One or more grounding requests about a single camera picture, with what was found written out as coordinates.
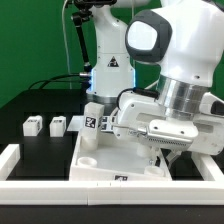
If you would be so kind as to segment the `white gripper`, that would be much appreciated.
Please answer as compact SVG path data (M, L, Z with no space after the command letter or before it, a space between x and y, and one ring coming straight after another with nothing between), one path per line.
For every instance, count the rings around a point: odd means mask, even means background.
M171 118L153 98L132 92L123 93L114 118L113 132L119 140L153 146L149 164L159 167L161 149L172 150L168 167L181 156L181 151L218 155L224 149L224 118L198 113L192 120Z

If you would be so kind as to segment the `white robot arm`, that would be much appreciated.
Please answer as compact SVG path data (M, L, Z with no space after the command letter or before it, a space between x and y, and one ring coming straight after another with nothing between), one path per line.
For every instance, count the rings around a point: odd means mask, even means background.
M224 53L224 6L214 0L171 0L137 13L125 44L137 62L161 67L155 92L130 89L110 121L119 140L217 155L224 149L223 101L209 92Z

